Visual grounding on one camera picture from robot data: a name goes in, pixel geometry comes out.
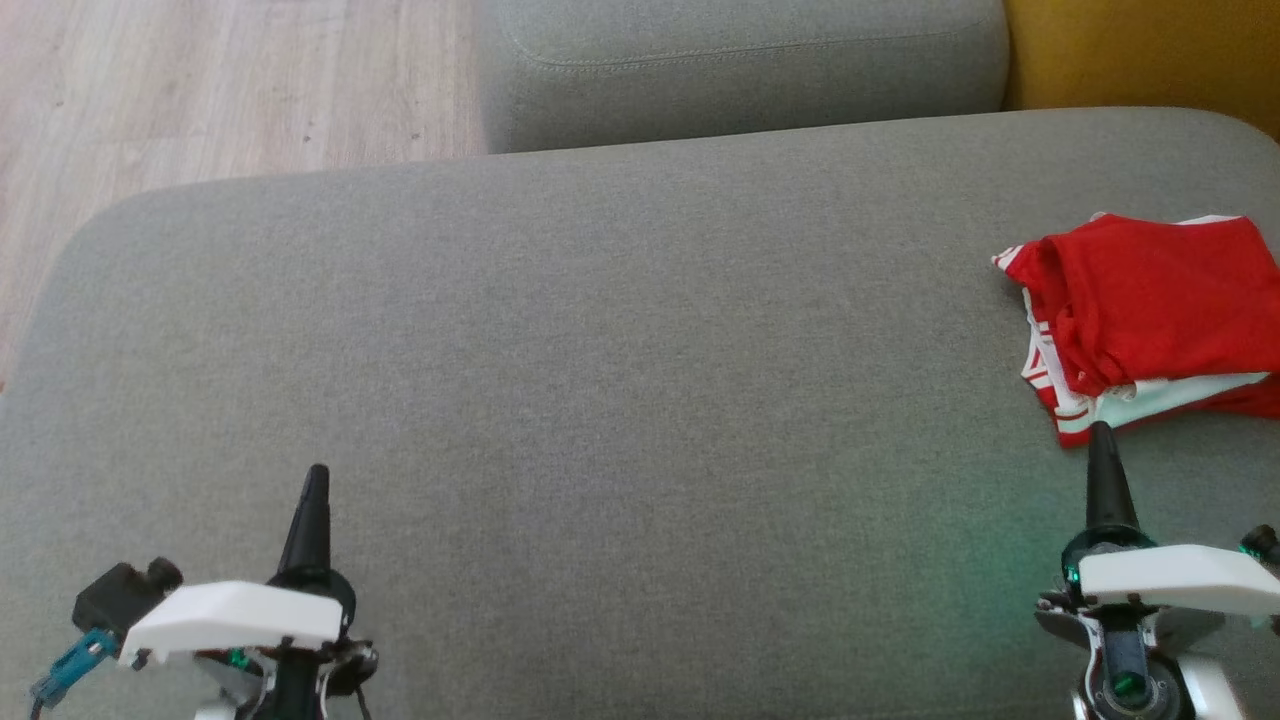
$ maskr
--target cable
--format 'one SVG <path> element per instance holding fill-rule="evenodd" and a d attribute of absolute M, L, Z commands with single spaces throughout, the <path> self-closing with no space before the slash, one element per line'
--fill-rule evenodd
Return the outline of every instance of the cable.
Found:
<path fill-rule="evenodd" d="M 365 702 L 365 691 L 360 685 L 356 685 L 356 702 L 360 703 L 360 714 L 364 715 L 365 720 L 374 720 L 374 716 L 369 714 L 369 703 Z"/>
<path fill-rule="evenodd" d="M 324 674 L 324 679 L 320 680 L 320 717 L 329 720 L 329 678 L 333 676 L 335 667 L 330 667 L 328 673 Z"/>

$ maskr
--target yellow cushion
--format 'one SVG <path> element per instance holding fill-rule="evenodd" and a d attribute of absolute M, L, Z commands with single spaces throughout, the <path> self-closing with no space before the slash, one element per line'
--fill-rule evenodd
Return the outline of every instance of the yellow cushion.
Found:
<path fill-rule="evenodd" d="M 1005 0 L 1009 109 L 1179 105 L 1280 137 L 1280 0 Z"/>

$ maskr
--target sofa cushion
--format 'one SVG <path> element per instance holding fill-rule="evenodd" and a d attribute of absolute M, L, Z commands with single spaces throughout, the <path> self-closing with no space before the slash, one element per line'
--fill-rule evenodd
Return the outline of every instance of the sofa cushion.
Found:
<path fill-rule="evenodd" d="M 498 152 L 996 110 L 1000 0 L 484 0 Z"/>
<path fill-rule="evenodd" d="M 1247 214 L 1274 251 L 1277 196 L 1261 133 L 1103 109 L 125 201 L 60 259 L 0 395 L 0 710 L 118 561 L 269 578 L 324 461 L 375 717 L 1070 717 L 1083 653 L 1032 610 L 1085 457 L 1019 377 L 989 256 L 1097 210 Z M 1121 433 L 1144 528 L 1234 547 L 1280 520 L 1277 441 L 1203 414 Z M 1206 647 L 1280 714 L 1280 642 Z M 211 688 L 99 671 L 59 717 Z"/>

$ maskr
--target folded clothing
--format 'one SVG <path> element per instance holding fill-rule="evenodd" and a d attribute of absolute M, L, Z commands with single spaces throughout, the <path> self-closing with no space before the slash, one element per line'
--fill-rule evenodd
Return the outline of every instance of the folded clothing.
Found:
<path fill-rule="evenodd" d="M 1084 445 L 1096 420 L 1280 418 L 1280 269 L 1248 219 L 1098 214 L 993 261 L 1024 287 L 1023 377 L 1065 447 Z"/>

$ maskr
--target white stripe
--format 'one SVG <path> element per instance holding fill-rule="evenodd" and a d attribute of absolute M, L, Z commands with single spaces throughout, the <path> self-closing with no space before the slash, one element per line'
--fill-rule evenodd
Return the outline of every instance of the white stripe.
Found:
<path fill-rule="evenodd" d="M 1085 413 L 1084 415 L 1074 420 L 1064 420 L 1057 418 L 1057 432 L 1065 436 L 1083 433 L 1089 429 L 1093 424 L 1093 413 Z"/>
<path fill-rule="evenodd" d="M 1032 345 L 1034 346 L 1033 354 L 1039 356 L 1041 363 L 1043 363 L 1044 369 L 1048 370 L 1050 383 L 1053 386 L 1053 396 L 1057 397 L 1059 407 L 1065 409 L 1068 414 L 1075 414 L 1085 407 L 1091 406 L 1091 400 L 1088 396 L 1073 392 L 1066 384 L 1066 375 L 1062 372 L 1062 363 L 1057 357 L 1057 346 L 1053 345 L 1053 336 L 1048 334 L 1048 323 L 1038 323 L 1036 315 L 1032 314 L 1032 293 L 1023 288 L 1023 304 L 1027 306 L 1027 322 L 1032 327 Z M 1046 325 L 1046 332 L 1041 333 L 1041 324 Z"/>
<path fill-rule="evenodd" d="M 1114 393 L 1111 388 L 1098 397 L 1098 419 L 1114 428 L 1190 405 L 1229 389 L 1265 380 L 1268 373 L 1234 373 L 1226 375 L 1197 375 L 1178 380 L 1138 380 L 1130 395 Z"/>
<path fill-rule="evenodd" d="M 1183 220 L 1178 223 L 1179 225 L 1207 225 L 1210 223 L 1225 223 L 1226 220 L 1239 220 L 1239 215 L 1204 215 L 1203 218 L 1193 218 L 1190 220 Z"/>
<path fill-rule="evenodd" d="M 1023 377 L 1029 378 L 1036 373 L 1044 372 L 1044 361 L 1041 360 L 1039 351 L 1036 350 L 1036 338 L 1032 337 L 1032 343 L 1027 348 L 1027 363 L 1023 363 Z"/>
<path fill-rule="evenodd" d="M 1001 270 L 1007 270 L 1009 265 L 1012 264 L 1014 258 L 1018 258 L 1018 254 L 1023 251 L 1023 247 L 1025 246 L 1015 245 L 1014 247 L 1010 247 L 1009 250 L 992 258 L 991 261 L 995 263 L 996 266 L 1000 268 Z"/>

